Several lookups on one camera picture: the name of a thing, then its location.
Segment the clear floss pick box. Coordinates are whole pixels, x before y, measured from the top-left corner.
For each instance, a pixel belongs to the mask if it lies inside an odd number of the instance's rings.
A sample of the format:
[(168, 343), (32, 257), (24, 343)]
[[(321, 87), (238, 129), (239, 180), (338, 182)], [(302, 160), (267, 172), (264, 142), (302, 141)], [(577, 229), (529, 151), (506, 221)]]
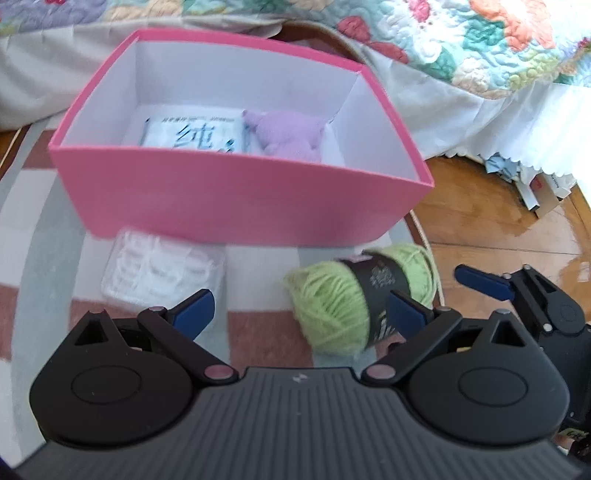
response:
[(101, 280), (102, 295), (132, 311), (168, 309), (200, 289), (217, 295), (225, 272), (225, 248), (142, 231), (119, 231)]

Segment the green yarn ball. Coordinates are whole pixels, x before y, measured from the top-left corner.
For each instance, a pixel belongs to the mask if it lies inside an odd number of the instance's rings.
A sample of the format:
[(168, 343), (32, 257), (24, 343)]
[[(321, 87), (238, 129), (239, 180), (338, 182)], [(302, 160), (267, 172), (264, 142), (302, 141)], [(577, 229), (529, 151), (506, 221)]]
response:
[(396, 332), (386, 319), (390, 292), (429, 307), (440, 283), (431, 252), (414, 243), (369, 248), (284, 277), (294, 318), (311, 349), (355, 356)]

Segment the blue wet wipes pack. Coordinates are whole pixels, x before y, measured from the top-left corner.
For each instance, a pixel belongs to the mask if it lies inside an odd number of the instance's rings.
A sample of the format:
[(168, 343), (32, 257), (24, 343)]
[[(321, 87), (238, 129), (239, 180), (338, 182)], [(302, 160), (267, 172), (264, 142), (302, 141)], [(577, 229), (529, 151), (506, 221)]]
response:
[(145, 121), (140, 145), (149, 148), (245, 153), (249, 130), (242, 117), (168, 116)]

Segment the purple plush toy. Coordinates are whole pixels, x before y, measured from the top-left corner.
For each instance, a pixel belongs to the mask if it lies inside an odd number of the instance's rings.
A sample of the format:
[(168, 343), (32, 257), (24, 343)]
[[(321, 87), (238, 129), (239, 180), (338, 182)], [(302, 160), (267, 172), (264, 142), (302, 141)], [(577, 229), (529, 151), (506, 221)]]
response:
[(242, 118), (266, 156), (321, 162), (325, 132), (322, 118), (290, 110), (266, 113), (245, 110)]

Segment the pink cardboard box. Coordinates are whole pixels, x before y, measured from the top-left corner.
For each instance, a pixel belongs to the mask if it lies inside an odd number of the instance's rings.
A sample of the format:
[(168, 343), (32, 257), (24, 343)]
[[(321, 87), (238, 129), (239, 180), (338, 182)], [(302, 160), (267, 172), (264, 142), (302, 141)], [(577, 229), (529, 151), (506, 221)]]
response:
[[(322, 118), (321, 162), (140, 145), (150, 117), (245, 110)], [(48, 148), (82, 223), (98, 237), (131, 227), (204, 243), (361, 245), (434, 185), (367, 66), (207, 30), (133, 32), (69, 107)]]

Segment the checkered rug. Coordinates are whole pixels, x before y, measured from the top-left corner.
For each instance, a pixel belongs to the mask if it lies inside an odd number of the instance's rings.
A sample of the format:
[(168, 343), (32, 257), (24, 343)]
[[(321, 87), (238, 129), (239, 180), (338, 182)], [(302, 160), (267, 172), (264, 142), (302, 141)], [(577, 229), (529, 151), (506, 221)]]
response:
[(363, 369), (385, 353), (353, 357), (311, 350), (291, 313), (284, 277), (291, 270), (353, 255), (315, 249), (176, 245), (125, 233), (88, 233), (48, 156), (55, 119), (1, 139), (1, 456), (19, 464), (42, 443), (29, 407), (30, 386), (87, 312), (132, 317), (171, 307), (211, 289), (214, 320), (198, 335), (207, 351), (235, 367), (349, 366)]

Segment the floral quilt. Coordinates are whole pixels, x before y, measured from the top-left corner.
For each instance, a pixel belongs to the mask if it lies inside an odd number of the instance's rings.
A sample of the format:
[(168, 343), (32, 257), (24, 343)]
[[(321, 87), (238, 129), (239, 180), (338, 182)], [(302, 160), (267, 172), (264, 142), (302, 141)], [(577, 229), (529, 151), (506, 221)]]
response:
[(487, 99), (590, 85), (587, 1), (4, 1), (1, 33), (229, 14), (318, 22)]

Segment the white bed skirt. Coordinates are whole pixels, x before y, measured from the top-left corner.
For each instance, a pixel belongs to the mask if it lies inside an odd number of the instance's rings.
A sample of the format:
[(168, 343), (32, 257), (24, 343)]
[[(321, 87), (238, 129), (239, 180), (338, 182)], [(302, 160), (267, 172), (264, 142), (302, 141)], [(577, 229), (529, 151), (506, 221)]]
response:
[[(81, 24), (16, 33), (1, 39), (1, 127), (12, 130), (67, 109), (110, 53), (140, 28), (226, 31), (270, 38), (290, 23), (252, 16), (153, 18)], [(590, 183), (590, 90), (534, 82), (488, 100), (387, 58), (315, 22), (308, 41), (334, 41), (369, 65), (398, 109), (424, 158), (495, 153), (548, 174)]]

